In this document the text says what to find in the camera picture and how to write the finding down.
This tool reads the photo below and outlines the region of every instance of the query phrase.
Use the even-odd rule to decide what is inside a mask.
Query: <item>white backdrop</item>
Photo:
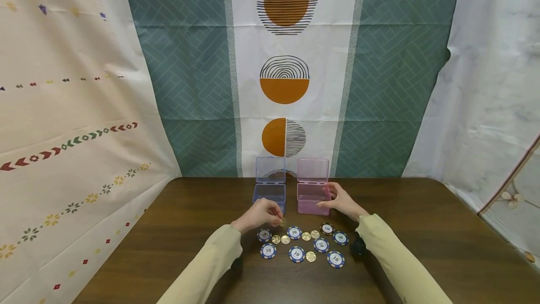
[[[538,262],[539,152],[514,172],[540,133],[540,0],[457,1],[451,57],[403,175],[443,182]]]
[[[0,0],[0,302],[70,303],[180,170],[128,0]]]

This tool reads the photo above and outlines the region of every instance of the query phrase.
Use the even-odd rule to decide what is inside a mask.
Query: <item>blue poker chip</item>
[[[271,232],[268,229],[260,229],[257,232],[257,239],[262,243],[267,243],[271,239]]]
[[[317,238],[313,242],[313,247],[315,248],[315,250],[317,250],[321,254],[326,254],[330,250],[330,244],[328,243],[326,239],[322,237]]]
[[[306,252],[299,246],[294,246],[289,249],[289,258],[292,262],[300,263],[306,258]]]
[[[276,257],[277,248],[272,243],[266,243],[263,244],[261,247],[261,257],[265,260],[271,260],[272,258]]]
[[[326,260],[331,267],[341,269],[345,265],[345,257],[339,251],[330,251]]]
[[[297,226],[292,226],[287,229],[287,235],[293,240],[298,240],[302,237],[302,229]]]
[[[349,243],[349,236],[347,236],[347,234],[342,231],[334,232],[332,238],[334,239],[334,242],[339,245],[347,245]]]

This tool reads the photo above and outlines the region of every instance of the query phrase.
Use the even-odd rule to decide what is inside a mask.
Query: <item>brown table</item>
[[[429,179],[337,180],[368,211],[379,214],[426,266],[454,304],[540,303],[540,276],[442,184]],[[172,181],[113,252],[76,304],[153,304],[214,230],[251,205],[252,179],[182,178]],[[285,218],[304,230],[333,223],[352,237],[354,225],[330,217],[299,215],[296,184],[287,182]],[[312,242],[298,245],[312,250]],[[244,254],[218,282],[208,303],[393,302],[393,289],[367,258],[333,269],[323,255],[292,263],[288,247],[272,260],[260,257],[255,233],[242,238]]]

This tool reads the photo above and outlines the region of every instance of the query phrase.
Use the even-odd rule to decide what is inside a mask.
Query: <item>beige sleeve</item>
[[[404,303],[452,303],[422,263],[401,243],[379,215],[360,216],[356,232],[377,258]]]
[[[203,304],[214,285],[242,254],[238,230],[224,225],[206,241],[157,304]]]

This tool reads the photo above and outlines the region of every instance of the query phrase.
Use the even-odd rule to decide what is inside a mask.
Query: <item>person's right hand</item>
[[[317,203],[317,207],[336,209],[356,222],[358,222],[360,215],[369,215],[369,212],[359,206],[339,183],[328,182],[326,183],[326,187],[330,191],[332,200],[319,202]]]

